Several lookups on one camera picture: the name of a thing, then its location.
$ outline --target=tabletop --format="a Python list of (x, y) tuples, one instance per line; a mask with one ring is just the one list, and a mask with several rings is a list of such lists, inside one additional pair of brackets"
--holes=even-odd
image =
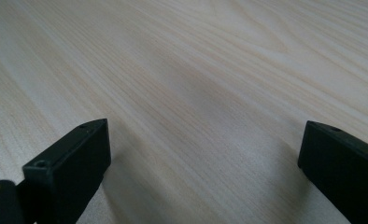
[(0, 179), (102, 118), (78, 223), (348, 223), (297, 159), (368, 143), (368, 0), (0, 0)]

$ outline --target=black object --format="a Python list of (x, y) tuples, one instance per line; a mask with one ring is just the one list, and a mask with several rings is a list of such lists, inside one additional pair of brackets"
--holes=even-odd
[(107, 120), (79, 125), (27, 162), (15, 187), (0, 180), (0, 224), (72, 224), (111, 163)]
[(368, 223), (368, 144), (308, 121), (298, 166), (351, 223)]

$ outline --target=black plastic part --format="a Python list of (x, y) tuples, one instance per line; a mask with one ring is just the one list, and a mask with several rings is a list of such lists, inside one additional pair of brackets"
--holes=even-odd
[(15, 184), (0, 180), (0, 224), (24, 224)]
[(308, 121), (298, 166), (351, 223), (368, 223), (368, 144)]
[(73, 224), (111, 163), (106, 119), (79, 125), (25, 164), (15, 187), (0, 181), (0, 224)]

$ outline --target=wood grain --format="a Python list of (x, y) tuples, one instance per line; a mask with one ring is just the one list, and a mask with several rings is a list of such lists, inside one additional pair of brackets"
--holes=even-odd
[(78, 223), (347, 223), (305, 122), (368, 142), (368, 0), (0, 0), (0, 179), (108, 118)]

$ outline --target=wooden surface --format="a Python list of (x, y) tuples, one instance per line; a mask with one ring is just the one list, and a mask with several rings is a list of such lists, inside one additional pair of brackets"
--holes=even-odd
[(309, 119), (368, 142), (368, 0), (0, 0), (0, 179), (100, 118), (78, 223), (347, 223), (296, 161)]

